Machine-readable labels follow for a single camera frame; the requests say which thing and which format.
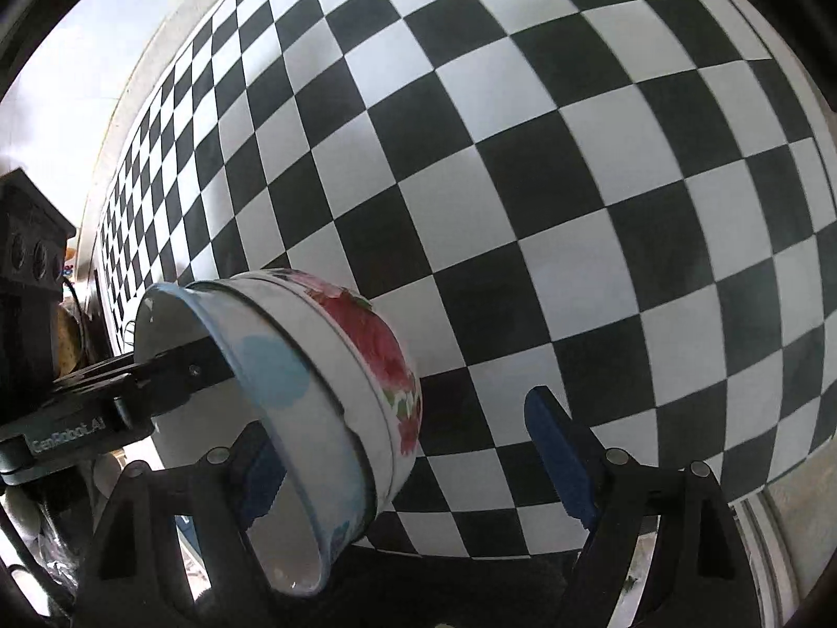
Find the white bowl blue dots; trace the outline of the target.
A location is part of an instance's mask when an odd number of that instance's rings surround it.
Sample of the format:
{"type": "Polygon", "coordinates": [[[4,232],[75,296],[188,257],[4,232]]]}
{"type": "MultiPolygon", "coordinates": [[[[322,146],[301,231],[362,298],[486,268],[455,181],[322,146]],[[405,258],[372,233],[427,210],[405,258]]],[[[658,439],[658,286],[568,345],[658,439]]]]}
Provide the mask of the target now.
{"type": "Polygon", "coordinates": [[[160,416],[167,466],[243,440],[233,512],[271,586],[310,597],[376,518],[393,478],[389,427],[356,347],[309,298],[263,274],[157,284],[136,313],[139,362],[207,340],[231,378],[160,416]]]}

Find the white bowl red flowers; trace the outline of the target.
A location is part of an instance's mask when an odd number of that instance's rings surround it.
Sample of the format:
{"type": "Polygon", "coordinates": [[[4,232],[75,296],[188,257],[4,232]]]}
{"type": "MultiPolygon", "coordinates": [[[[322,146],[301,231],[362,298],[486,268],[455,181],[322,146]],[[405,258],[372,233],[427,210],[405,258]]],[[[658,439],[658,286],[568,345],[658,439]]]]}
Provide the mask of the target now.
{"type": "Polygon", "coordinates": [[[244,272],[227,285],[321,374],[365,452],[377,508],[388,508],[413,469],[423,419],[419,378],[390,324],[354,290],[302,271],[244,272]]]}

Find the black white checkered mat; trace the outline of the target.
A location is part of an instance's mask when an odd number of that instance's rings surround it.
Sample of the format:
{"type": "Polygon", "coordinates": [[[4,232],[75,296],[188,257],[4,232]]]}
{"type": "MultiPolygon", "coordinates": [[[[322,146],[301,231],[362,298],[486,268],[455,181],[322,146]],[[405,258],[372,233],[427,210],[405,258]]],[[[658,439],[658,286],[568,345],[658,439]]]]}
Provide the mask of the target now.
{"type": "Polygon", "coordinates": [[[423,387],[386,552],[573,550],[524,426],[555,390],[729,499],[835,433],[835,153],[731,0],[220,0],[98,226],[105,316],[289,265],[356,289],[423,387]]]}

